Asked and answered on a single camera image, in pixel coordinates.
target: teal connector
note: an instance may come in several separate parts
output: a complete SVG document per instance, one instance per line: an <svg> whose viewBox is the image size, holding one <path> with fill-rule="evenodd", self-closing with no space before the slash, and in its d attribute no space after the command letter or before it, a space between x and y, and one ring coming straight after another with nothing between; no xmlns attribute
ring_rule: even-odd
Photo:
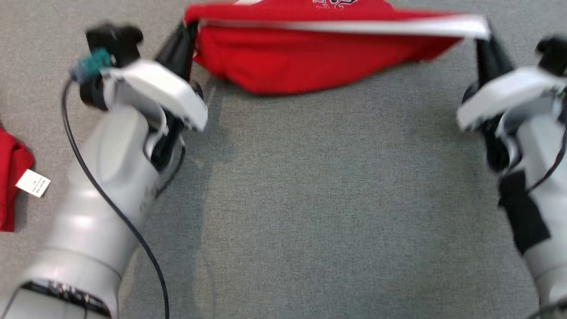
<svg viewBox="0 0 567 319"><path fill-rule="evenodd" d="M110 54L104 48L99 48L91 52L91 55L80 60L69 74L71 79L80 85L85 84L89 79L100 74L102 68L112 66Z"/></svg>

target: white clothing tag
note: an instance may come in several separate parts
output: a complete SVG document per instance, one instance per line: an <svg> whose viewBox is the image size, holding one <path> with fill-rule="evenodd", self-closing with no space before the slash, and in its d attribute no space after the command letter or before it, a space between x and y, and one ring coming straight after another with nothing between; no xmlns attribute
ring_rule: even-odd
<svg viewBox="0 0 567 319"><path fill-rule="evenodd" d="M16 183L16 187L27 191L28 193L32 194L33 196L41 197L47 187L51 184L51 180L47 179L40 174L27 170L22 178Z"/></svg>

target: gray fabric surface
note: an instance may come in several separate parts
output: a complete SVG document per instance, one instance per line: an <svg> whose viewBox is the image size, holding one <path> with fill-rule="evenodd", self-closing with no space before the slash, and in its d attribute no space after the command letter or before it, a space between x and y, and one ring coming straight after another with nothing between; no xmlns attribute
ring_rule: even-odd
<svg viewBox="0 0 567 319"><path fill-rule="evenodd" d="M136 23L151 57L186 4L0 0L0 121L53 180L44 198L17 198L16 232L0 233L0 287L38 251L65 193L73 157L59 94L87 52L83 30L103 19ZM486 14L521 65L537 61L543 35L566 31L564 0L395 4ZM482 142L455 124L475 77L471 43L431 64L301 96L251 96L196 68L211 121L184 136L188 160L144 231L172 318L522 318L535 310ZM100 115L78 94L71 105L82 141ZM162 317L161 298L139 251L122 287L122 318Z"/></svg>

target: red garment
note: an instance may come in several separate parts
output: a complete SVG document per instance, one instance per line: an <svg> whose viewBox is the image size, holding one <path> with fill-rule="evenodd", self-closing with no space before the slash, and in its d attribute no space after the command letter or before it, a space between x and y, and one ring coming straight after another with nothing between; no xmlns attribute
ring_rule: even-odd
<svg viewBox="0 0 567 319"><path fill-rule="evenodd" d="M185 22L200 21L195 61L257 94L345 85L489 32L481 16L400 11L383 0L241 3L190 5Z"/></svg>
<svg viewBox="0 0 567 319"><path fill-rule="evenodd" d="M14 231L16 183L32 165L26 147L0 128L0 232Z"/></svg>

